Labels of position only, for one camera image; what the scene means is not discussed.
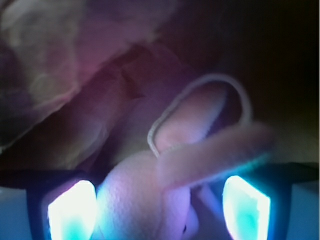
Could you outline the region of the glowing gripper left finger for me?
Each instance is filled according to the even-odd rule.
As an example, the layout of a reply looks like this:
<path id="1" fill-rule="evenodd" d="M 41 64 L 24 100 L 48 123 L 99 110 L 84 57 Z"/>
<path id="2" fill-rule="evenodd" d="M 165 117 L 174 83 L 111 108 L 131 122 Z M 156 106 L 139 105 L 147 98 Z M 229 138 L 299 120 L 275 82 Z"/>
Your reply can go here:
<path id="1" fill-rule="evenodd" d="M 89 240 L 97 215 L 96 187 L 77 170 L 31 173 L 27 209 L 34 240 Z"/>

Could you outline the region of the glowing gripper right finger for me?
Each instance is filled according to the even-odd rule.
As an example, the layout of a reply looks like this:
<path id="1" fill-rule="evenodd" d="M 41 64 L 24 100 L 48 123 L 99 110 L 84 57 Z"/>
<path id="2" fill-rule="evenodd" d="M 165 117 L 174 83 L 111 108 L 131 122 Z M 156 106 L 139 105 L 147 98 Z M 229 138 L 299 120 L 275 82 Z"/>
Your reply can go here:
<path id="1" fill-rule="evenodd" d="M 226 228 L 234 240 L 318 240 L 320 169 L 269 163 L 229 176 L 223 186 Z"/>

